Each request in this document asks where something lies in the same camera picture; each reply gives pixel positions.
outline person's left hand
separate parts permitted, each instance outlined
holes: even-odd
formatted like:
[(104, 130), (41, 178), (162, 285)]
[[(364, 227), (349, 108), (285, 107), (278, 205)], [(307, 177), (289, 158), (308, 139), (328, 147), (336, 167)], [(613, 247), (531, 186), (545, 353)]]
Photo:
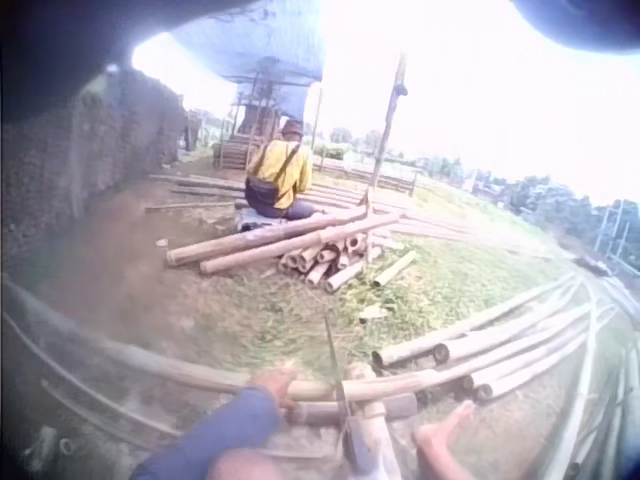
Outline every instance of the person's left hand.
[(267, 390), (280, 407), (290, 409), (295, 403), (287, 398), (287, 390), (297, 375), (298, 373), (291, 368), (262, 370), (253, 374), (250, 383)]

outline man in yellow shirt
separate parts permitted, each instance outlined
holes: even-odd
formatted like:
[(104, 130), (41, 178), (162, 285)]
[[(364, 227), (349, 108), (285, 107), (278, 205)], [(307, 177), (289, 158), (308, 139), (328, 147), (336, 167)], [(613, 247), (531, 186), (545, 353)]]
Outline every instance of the man in yellow shirt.
[(269, 218), (300, 220), (313, 215), (313, 205), (296, 199), (311, 187), (313, 161), (300, 145), (302, 125), (287, 120), (282, 140), (273, 140), (256, 155), (249, 166), (245, 198), (249, 206)]

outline dark shoulder bag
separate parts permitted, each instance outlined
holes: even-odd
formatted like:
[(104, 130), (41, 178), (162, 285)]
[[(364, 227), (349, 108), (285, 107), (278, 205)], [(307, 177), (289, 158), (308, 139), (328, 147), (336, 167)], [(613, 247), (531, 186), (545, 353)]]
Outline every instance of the dark shoulder bag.
[(273, 206), (278, 203), (287, 193), (278, 192), (278, 180), (280, 180), (280, 177), (284, 174), (285, 170), (291, 163), (291, 160), (293, 160), (293, 157), (295, 157), (296, 153), (298, 153), (298, 150), (300, 150), (300, 144), (298, 143), (295, 147), (293, 147), (291, 152), (289, 152), (289, 155), (287, 155), (287, 158), (282, 164), (282, 167), (280, 167), (280, 170), (278, 170), (278, 173), (273, 180), (263, 180), (261, 178), (258, 178), (257, 175), (262, 168), (262, 164), (264, 163), (264, 157), (267, 154), (268, 147), (269, 145), (264, 148), (264, 150), (262, 151), (262, 155), (260, 155), (260, 160), (258, 160), (258, 163), (253, 169), (253, 172), (247, 176), (245, 187), (248, 190), (251, 190), (251, 193), (253, 193), (255, 198), (258, 199), (261, 203)]

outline hat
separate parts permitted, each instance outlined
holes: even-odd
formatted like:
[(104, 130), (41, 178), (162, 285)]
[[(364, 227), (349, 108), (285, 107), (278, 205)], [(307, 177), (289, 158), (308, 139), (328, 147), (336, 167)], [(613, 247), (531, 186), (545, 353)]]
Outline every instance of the hat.
[(284, 127), (282, 127), (282, 130), (280, 131), (282, 135), (287, 135), (288, 133), (296, 133), (301, 137), (303, 136), (302, 132), (303, 132), (302, 124), (300, 122), (297, 122), (291, 119), (287, 120), (284, 123)]

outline blue tarp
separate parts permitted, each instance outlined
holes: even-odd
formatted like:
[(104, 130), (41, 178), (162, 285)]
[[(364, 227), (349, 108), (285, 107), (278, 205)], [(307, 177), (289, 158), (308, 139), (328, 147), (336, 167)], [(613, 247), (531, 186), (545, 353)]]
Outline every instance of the blue tarp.
[(309, 86), (322, 80), (325, 40), (323, 0), (259, 0), (171, 32), (206, 68), (250, 93), (260, 78), (293, 85), (274, 88), (284, 115), (302, 120)]

